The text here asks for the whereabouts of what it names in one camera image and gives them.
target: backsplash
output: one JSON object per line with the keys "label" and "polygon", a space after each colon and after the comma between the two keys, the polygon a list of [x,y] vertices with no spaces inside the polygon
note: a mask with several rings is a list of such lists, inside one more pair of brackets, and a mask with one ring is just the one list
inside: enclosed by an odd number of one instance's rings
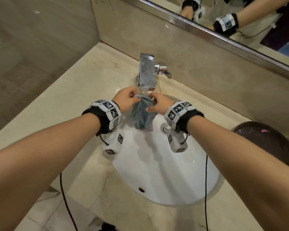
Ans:
{"label": "backsplash", "polygon": [[0,0],[0,129],[98,42],[91,0]]}
{"label": "backsplash", "polygon": [[122,0],[92,4],[101,41],[138,60],[154,53],[173,79],[289,138],[288,79]]}

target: blue fabric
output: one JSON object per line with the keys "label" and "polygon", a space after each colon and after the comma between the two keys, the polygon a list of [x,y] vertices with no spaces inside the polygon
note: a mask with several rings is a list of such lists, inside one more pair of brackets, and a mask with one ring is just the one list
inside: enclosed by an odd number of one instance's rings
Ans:
{"label": "blue fabric", "polygon": [[157,113],[152,112],[149,113],[145,109],[154,106],[154,100],[144,96],[144,95],[135,95],[141,99],[138,103],[133,105],[133,110],[131,112],[130,120],[136,121],[135,128],[136,129],[145,129],[146,131],[153,131],[153,119],[157,115]]}

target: marble countertop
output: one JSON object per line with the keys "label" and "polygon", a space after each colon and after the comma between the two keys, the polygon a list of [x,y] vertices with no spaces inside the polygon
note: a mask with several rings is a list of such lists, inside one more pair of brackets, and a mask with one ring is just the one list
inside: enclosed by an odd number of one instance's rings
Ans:
{"label": "marble countertop", "polygon": [[[0,131],[0,149],[42,128],[77,117],[98,99],[111,99],[135,85],[138,61],[98,43]],[[157,91],[187,100],[205,116],[232,129],[249,119],[166,76],[157,75]],[[63,171],[65,193],[120,231],[206,230],[204,204],[165,207],[124,184],[93,138]],[[60,190],[57,178],[52,186]],[[241,199],[224,182],[207,202],[209,230],[262,230]]]}

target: brown bowl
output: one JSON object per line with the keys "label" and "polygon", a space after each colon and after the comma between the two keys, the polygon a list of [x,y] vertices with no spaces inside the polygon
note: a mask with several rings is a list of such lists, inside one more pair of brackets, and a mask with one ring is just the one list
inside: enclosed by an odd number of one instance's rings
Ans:
{"label": "brown bowl", "polygon": [[232,129],[289,166],[289,140],[277,129],[256,121],[243,122]]}

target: faucet handle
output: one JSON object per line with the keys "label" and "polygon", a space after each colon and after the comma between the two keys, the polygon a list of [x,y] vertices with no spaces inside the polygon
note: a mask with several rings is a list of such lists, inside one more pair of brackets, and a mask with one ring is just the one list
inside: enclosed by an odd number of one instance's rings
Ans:
{"label": "faucet handle", "polygon": [[165,62],[159,62],[158,65],[159,66],[158,66],[157,74],[164,74],[167,76],[167,78],[171,79],[172,73],[167,69],[167,64]]}

